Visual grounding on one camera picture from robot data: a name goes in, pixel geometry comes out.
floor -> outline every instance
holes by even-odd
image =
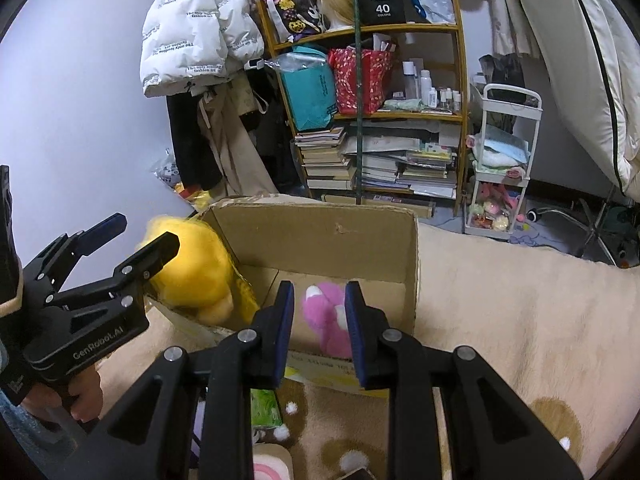
[[[529,200],[528,207],[540,207],[546,205],[542,202]],[[446,229],[455,233],[463,232],[463,217],[462,212],[458,216],[453,216],[453,209],[447,204],[439,203],[436,207],[433,218],[428,220],[420,220],[429,225]],[[563,253],[571,254],[577,248],[581,246],[585,239],[586,233],[577,226],[571,224],[567,220],[558,215],[548,214],[541,216],[537,222],[526,221],[524,223],[518,223],[513,236],[508,243],[518,244],[529,247],[547,246],[555,248]],[[609,249],[615,257],[618,254],[618,246],[620,240],[615,237],[605,238]],[[634,256],[635,251],[627,244],[626,265],[635,266],[638,264],[638,259]],[[604,255],[602,249],[597,243],[591,243],[584,253],[584,257],[594,262],[605,262],[610,264],[610,261]]]

silver screw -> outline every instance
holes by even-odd
[[[245,328],[238,332],[238,339],[243,343],[249,343],[258,337],[257,332],[253,328]]]
[[[476,358],[476,351],[471,346],[461,346],[456,352],[463,361],[473,361]]]
[[[402,339],[402,332],[396,330],[395,328],[387,328],[382,333],[382,339],[389,342],[396,342]]]
[[[179,346],[169,346],[169,348],[167,348],[164,351],[164,358],[167,361],[177,361],[178,359],[180,359],[182,357],[182,348],[180,348]]]

bookshelf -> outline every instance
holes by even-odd
[[[466,166],[466,145],[465,145],[465,137],[468,131],[468,81],[467,81],[467,69],[466,69],[466,53],[465,53],[465,38],[462,27],[462,14],[460,11],[460,1],[452,0],[454,14],[456,17],[456,23],[453,25],[440,25],[434,23],[395,23],[390,25],[371,25],[371,26],[363,26],[360,27],[361,34],[373,33],[373,32],[381,32],[383,34],[393,34],[393,33],[402,33],[402,32],[413,32],[413,33],[421,33],[421,34],[429,34],[429,33],[437,33],[437,34],[449,34],[452,39],[452,48],[453,48],[453,63],[432,63],[425,61],[424,67],[428,70],[443,70],[447,72],[453,72],[454,79],[457,85],[457,90],[462,94],[462,103],[461,103],[461,111],[459,114],[439,114],[439,113],[431,113],[431,112],[409,112],[409,111],[377,111],[373,114],[364,114],[363,118],[365,119],[387,119],[387,120],[403,120],[403,119],[423,119],[423,120],[437,120],[443,121],[447,123],[455,123],[460,124],[460,142],[458,145],[458,158],[457,158],[457,167],[456,167],[456,193],[455,193],[455,201],[454,201],[454,213],[457,214],[458,209],[460,208],[460,203],[462,202],[463,193],[462,188],[464,184],[465,177],[465,166]],[[308,36],[294,43],[281,43],[277,38],[277,34],[274,28],[271,19],[269,18],[266,6],[264,2],[258,2],[258,14],[260,16],[260,21],[262,22],[262,33],[266,44],[267,55],[270,57],[275,57],[280,54],[282,51],[295,46],[296,44],[303,43],[319,43],[322,44],[324,40],[335,40],[336,38],[344,38],[344,44],[349,44],[353,42],[354,37],[354,28],[345,28],[341,30],[332,30],[329,32],[324,32],[322,34],[315,34],[313,36]],[[280,87],[280,93],[283,96],[285,112],[289,119],[289,125],[291,128],[292,136],[296,135],[296,128],[292,118],[292,113],[289,107],[289,99],[287,97],[287,92],[282,83],[282,79],[280,75],[277,75],[278,85]],[[356,115],[343,115],[343,114],[335,114],[334,120],[355,120]],[[298,161],[302,161],[302,156],[300,154],[300,150],[295,147],[294,156],[297,156]],[[299,164],[300,173],[303,177],[303,180],[306,182],[306,173],[305,168],[302,164]],[[395,189],[395,188],[385,188],[385,187],[376,187],[370,188],[366,186],[362,186],[362,190],[374,191],[380,193],[394,193],[394,194],[404,194],[404,195],[413,195],[414,193],[411,190],[403,190],[403,189]],[[309,195],[312,194],[311,190],[307,188]],[[330,192],[330,190],[314,190],[318,191],[318,194]]]

red patterned gift bag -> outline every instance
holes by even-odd
[[[356,49],[332,48],[329,51],[329,65],[334,71],[338,111],[345,115],[355,115]],[[365,114],[372,114],[385,102],[385,86],[391,66],[391,52],[362,51],[362,95]]]

teal bag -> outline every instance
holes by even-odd
[[[320,55],[326,59],[324,52],[308,46],[295,46],[293,52]],[[328,126],[332,115],[337,111],[334,74],[329,63],[295,72],[283,72],[282,82],[298,131],[317,130]]]

